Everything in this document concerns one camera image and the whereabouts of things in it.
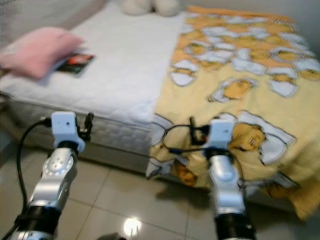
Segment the white stuffed animal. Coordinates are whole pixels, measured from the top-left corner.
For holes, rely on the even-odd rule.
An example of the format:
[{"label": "white stuffed animal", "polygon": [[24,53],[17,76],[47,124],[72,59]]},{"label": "white stuffed animal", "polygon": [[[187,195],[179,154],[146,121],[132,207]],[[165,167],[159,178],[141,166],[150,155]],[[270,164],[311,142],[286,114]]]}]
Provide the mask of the white stuffed animal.
[{"label": "white stuffed animal", "polygon": [[180,0],[123,0],[122,10],[128,15],[143,15],[155,10],[164,17],[175,16],[181,10]]}]

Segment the tile floor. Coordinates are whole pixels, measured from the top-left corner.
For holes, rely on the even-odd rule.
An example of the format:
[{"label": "tile floor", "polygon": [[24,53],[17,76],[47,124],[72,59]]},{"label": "tile floor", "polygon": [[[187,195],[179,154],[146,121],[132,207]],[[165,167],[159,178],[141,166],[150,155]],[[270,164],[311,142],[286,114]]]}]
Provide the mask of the tile floor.
[{"label": "tile floor", "polygon": [[[22,169],[29,195],[47,153],[27,149]],[[216,240],[209,199],[203,191],[165,181],[147,181],[115,168],[79,161],[78,175],[58,227],[59,240],[96,240],[119,232],[132,240]],[[0,169],[0,237],[21,208],[12,156]],[[320,240],[320,218],[301,223],[291,213],[251,204],[258,240]]]}]

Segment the book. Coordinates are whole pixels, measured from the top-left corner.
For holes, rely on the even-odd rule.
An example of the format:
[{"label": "book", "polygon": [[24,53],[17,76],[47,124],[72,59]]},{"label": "book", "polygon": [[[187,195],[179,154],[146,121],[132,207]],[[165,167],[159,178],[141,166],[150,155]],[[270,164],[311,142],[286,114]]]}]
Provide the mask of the book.
[{"label": "book", "polygon": [[85,68],[95,59],[94,55],[74,53],[69,56],[56,70],[59,72],[69,73],[75,77],[80,77]]}]

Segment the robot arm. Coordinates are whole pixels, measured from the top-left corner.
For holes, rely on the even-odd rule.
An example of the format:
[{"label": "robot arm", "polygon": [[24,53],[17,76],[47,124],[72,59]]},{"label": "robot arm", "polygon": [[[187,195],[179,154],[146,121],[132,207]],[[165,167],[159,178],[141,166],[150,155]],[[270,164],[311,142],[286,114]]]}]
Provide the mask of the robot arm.
[{"label": "robot arm", "polygon": [[245,196],[239,186],[240,176],[228,151],[233,127],[229,120],[213,119],[205,143],[216,231],[219,240],[255,240],[255,230],[246,214]]},{"label": "robot arm", "polygon": [[18,229],[11,240],[53,240],[60,215],[67,202],[70,186],[77,175],[78,153],[90,139],[93,114],[86,118],[86,128],[77,126],[74,112],[51,115],[56,149],[45,161],[41,179],[30,198],[27,210],[17,218]]}]

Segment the yellow blanket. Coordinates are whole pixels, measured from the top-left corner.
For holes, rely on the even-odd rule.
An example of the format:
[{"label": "yellow blanket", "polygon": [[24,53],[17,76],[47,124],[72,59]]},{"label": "yellow blanket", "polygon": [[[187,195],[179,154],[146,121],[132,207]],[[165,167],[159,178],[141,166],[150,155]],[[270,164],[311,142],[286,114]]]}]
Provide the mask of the yellow blanket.
[{"label": "yellow blanket", "polygon": [[213,118],[234,123],[229,150],[248,181],[272,179],[265,191],[288,197],[305,218],[320,203],[320,63],[287,17],[190,7],[152,123],[147,177],[174,174],[208,187],[189,129]]}]

